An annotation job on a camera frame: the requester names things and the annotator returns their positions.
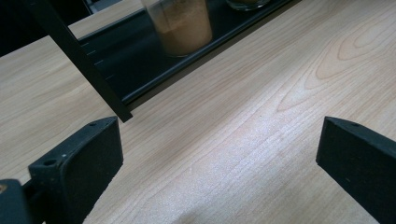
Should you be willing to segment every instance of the light wood surface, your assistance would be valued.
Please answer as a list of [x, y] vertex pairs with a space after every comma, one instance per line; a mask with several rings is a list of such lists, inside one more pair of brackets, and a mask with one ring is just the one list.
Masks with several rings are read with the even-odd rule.
[[[0, 178], [113, 115], [48, 37], [0, 68]], [[303, 0], [133, 114], [85, 223], [375, 223], [315, 157], [324, 116], [396, 139], [396, 2]]]

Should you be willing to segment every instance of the brown liquid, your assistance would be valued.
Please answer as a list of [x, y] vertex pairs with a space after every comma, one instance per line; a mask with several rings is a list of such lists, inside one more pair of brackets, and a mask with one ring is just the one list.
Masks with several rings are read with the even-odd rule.
[[212, 39], [205, 0], [162, 2], [152, 10], [151, 18], [170, 55], [187, 55]]

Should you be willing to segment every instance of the wood grain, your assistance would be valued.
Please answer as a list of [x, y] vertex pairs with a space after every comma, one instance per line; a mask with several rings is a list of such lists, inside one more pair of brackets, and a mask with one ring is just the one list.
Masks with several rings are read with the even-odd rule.
[[[113, 114], [49, 38], [0, 66], [0, 178]], [[324, 116], [396, 139], [395, 71], [395, 1], [303, 0], [133, 111], [85, 223], [376, 223], [315, 157]]]

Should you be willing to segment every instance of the black metal frame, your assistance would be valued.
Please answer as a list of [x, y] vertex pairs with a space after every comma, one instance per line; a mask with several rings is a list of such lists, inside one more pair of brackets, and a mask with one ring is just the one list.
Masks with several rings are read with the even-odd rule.
[[260, 21], [272, 19], [270, 16], [301, 0], [272, 0], [249, 12], [233, 10], [225, 0], [208, 0], [213, 39], [182, 58], [166, 56], [143, 9], [76, 39], [48, 0], [24, 1], [82, 75], [120, 119], [126, 121], [132, 117], [130, 110], [215, 56], [220, 47], [229, 46], [226, 43], [251, 33]]

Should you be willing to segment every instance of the wooden table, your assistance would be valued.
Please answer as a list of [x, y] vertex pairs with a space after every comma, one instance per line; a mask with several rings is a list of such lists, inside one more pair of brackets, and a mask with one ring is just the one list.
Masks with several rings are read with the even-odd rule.
[[[141, 7], [122, 4], [73, 30]], [[0, 68], [0, 178], [113, 115], [48, 37]], [[85, 223], [375, 223], [315, 157], [324, 116], [396, 139], [396, 2], [303, 0], [133, 114]]]

